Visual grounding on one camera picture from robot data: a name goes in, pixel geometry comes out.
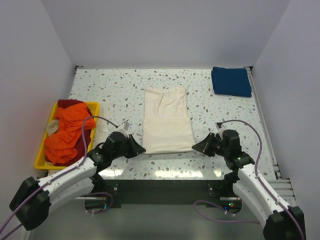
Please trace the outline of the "cream white t shirt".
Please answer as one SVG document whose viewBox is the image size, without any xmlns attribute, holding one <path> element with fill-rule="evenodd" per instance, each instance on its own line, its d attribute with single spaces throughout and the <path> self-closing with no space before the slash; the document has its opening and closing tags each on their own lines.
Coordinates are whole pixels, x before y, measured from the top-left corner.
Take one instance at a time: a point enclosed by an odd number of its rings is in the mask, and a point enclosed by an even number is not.
<svg viewBox="0 0 320 240">
<path fill-rule="evenodd" d="M 190 152 L 195 140 L 184 87 L 144 92 L 142 146 L 146 154 Z"/>
</svg>

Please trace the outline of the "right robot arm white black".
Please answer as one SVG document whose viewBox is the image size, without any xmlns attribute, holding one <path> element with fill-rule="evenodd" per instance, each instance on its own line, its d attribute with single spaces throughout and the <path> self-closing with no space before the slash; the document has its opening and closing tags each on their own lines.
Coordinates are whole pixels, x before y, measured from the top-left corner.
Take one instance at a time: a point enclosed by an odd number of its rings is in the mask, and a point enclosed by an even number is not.
<svg viewBox="0 0 320 240">
<path fill-rule="evenodd" d="M 225 175 L 223 192 L 238 196 L 255 215 L 266 240 L 306 239 L 304 213 L 298 206 L 291 206 L 259 172 L 257 162 L 242 150 L 236 130 L 209 133 L 192 149 L 208 157 L 224 158 L 230 173 Z"/>
</svg>

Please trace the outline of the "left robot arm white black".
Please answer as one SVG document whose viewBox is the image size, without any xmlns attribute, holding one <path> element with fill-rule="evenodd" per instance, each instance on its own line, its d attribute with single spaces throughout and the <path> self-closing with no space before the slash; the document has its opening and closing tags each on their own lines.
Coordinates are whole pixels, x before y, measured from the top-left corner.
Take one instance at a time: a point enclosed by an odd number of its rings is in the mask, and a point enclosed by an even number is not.
<svg viewBox="0 0 320 240">
<path fill-rule="evenodd" d="M 69 167 L 47 177 L 29 177 L 20 185 L 9 208 L 27 231 L 41 225 L 54 210 L 73 199 L 104 190 L 100 172 L 121 157 L 134 158 L 146 149 L 134 137 L 120 131 L 112 132 L 86 156 Z"/>
</svg>

